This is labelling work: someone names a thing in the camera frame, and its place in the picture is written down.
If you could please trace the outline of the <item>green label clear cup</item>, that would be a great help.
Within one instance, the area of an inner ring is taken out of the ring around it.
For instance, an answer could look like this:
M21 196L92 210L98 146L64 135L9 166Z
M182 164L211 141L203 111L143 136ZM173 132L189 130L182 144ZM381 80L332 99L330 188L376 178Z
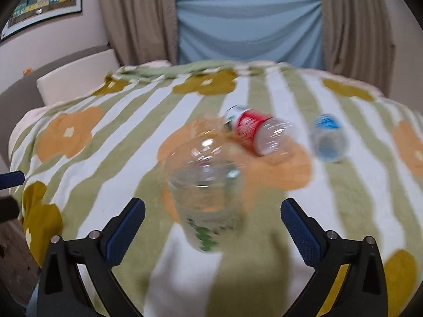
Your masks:
M223 251L242 215L243 165L219 135L195 137L166 156L165 180L188 243L197 251Z

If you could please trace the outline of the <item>blue label clear cup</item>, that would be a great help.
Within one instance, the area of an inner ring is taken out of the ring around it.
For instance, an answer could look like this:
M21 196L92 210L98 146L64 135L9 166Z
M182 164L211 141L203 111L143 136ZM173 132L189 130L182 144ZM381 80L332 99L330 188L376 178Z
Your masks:
M310 140L315 155L324 162L342 160L349 147L343 126L332 114L322 114L315 118L310 131Z

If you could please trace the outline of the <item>red label clear cup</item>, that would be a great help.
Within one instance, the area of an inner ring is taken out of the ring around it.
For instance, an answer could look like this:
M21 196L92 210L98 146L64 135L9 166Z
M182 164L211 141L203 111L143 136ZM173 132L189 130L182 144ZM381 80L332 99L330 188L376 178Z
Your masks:
M242 146L257 156L287 157L292 152L292 124L284 119L235 105L226 111L224 126Z

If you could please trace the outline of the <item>yellow tinted clear cup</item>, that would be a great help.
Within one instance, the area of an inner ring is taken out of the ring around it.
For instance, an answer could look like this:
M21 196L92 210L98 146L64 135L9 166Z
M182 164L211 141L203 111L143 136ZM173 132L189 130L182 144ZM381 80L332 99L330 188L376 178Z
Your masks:
M224 133L224 117L216 113L201 113L194 118L191 134L193 137L220 135Z

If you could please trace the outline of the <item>white pillow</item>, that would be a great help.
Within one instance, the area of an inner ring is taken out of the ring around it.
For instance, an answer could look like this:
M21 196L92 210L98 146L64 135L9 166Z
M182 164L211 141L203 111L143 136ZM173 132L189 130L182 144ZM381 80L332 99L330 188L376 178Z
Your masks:
M118 68L115 51L108 49L52 70L38 78L36 87L46 106L69 102L99 88Z

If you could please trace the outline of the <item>floral striped blanket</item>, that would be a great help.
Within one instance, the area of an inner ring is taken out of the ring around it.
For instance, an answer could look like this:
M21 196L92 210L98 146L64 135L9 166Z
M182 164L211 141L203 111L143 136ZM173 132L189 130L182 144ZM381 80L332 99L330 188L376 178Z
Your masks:
M335 239L379 249L387 313L422 284L422 115L360 81L289 64L122 67L28 112L11 191L39 266L132 198L105 246L144 316L282 316L324 258L293 198Z

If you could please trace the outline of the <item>framed houses picture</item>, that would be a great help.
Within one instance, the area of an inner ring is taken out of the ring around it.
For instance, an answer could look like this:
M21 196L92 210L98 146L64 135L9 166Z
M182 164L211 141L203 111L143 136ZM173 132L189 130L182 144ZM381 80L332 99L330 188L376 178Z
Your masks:
M1 31L1 40L40 22L80 13L82 0L21 0Z

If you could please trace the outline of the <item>left beige curtain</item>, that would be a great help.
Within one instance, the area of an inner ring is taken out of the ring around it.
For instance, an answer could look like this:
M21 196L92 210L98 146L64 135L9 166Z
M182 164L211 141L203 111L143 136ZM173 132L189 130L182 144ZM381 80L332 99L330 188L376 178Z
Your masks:
M111 47L124 65L178 62L176 0L99 0Z

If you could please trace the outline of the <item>beige curtain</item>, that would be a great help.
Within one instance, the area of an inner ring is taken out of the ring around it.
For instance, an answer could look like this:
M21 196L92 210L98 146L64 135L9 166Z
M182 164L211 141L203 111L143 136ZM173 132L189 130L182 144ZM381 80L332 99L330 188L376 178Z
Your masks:
M178 62L176 0L99 0L111 47L124 65Z
M395 46L384 0L321 0L326 69L389 95Z

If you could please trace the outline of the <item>right beige curtain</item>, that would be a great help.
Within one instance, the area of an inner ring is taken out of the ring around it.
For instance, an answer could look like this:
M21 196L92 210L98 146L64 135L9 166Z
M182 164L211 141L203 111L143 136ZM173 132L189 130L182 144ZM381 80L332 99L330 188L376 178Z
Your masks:
M389 95L395 46L384 0L321 0L326 69Z

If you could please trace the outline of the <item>light blue cloth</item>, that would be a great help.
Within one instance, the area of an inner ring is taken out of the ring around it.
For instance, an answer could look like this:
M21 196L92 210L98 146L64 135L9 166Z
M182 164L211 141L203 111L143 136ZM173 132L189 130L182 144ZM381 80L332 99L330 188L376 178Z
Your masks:
M176 0L178 61L324 69L321 0Z

